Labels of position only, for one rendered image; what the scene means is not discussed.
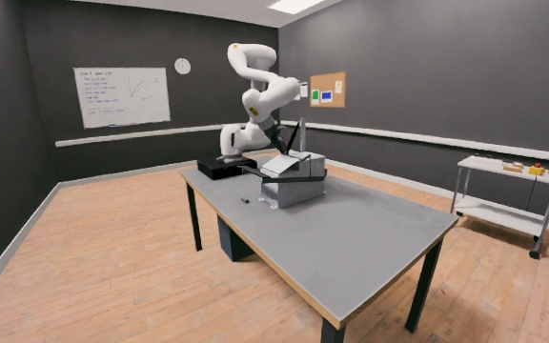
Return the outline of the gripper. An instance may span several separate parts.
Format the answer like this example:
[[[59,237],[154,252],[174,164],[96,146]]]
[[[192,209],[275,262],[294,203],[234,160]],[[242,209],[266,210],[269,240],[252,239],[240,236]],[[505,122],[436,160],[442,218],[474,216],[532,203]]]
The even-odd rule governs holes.
[[[263,131],[265,135],[271,140],[277,150],[282,153],[288,154],[287,146],[284,142],[284,138],[280,138],[278,135],[278,128],[273,124],[269,129]]]

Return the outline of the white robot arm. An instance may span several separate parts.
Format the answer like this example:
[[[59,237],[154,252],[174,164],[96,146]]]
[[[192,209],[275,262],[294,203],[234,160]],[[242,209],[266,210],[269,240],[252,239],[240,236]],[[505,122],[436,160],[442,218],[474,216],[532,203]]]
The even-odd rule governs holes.
[[[271,112],[288,104],[300,93],[296,79],[283,79],[268,72],[276,59],[273,49],[263,45],[231,44],[228,57],[240,76],[252,79],[251,89],[242,97],[244,107],[252,118],[250,117],[246,130],[241,130],[236,124],[223,128],[222,156],[216,159],[218,162],[226,161],[226,164],[247,161],[248,158],[242,156],[244,150],[268,146],[271,140],[263,131],[275,123]],[[250,68],[247,68],[247,65]],[[265,82],[270,83],[267,91]]]

